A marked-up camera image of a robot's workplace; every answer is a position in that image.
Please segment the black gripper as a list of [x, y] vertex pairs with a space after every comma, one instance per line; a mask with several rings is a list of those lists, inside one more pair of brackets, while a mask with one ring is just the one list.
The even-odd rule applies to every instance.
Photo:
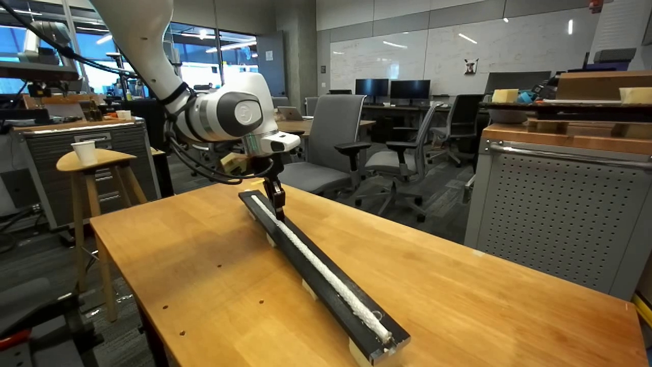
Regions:
[[262, 180], [265, 194], [270, 203], [274, 219], [286, 219], [286, 191], [279, 181], [283, 171], [283, 161], [279, 155], [253, 157], [248, 163], [251, 171]]

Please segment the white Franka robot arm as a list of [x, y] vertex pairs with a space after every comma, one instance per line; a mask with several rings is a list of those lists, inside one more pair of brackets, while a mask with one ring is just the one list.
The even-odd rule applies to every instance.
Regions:
[[90, 0], [137, 76], [166, 110], [172, 133], [192, 144], [241, 140], [251, 160], [267, 160], [265, 194], [283, 219], [281, 155], [300, 146], [274, 121], [268, 86], [261, 73], [242, 73], [213, 93], [197, 95], [176, 71], [163, 40], [174, 19], [174, 0]]

